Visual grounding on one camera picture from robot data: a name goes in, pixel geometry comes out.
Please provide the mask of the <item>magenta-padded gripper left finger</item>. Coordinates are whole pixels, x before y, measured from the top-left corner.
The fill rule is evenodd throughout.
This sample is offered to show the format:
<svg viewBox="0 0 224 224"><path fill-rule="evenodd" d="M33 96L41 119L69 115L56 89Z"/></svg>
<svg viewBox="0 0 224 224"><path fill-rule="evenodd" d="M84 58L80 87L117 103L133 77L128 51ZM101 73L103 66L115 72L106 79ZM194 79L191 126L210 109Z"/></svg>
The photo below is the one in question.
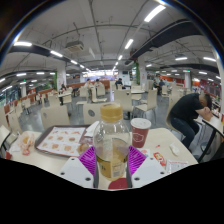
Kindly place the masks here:
<svg viewBox="0 0 224 224"><path fill-rule="evenodd" d="M95 148L88 148L78 157L70 157L58 176L84 188L97 188L99 172Z"/></svg>

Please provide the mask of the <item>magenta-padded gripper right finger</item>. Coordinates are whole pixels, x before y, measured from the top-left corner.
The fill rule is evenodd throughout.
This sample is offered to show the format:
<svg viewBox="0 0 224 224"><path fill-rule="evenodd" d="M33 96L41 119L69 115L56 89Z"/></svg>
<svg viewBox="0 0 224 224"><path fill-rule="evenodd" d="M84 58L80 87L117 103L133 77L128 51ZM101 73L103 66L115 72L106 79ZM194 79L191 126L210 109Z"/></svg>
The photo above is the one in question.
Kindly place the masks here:
<svg viewBox="0 0 224 224"><path fill-rule="evenodd" d="M126 180L128 188L140 188L166 176L161 164L144 155L133 146L129 147Z"/></svg>

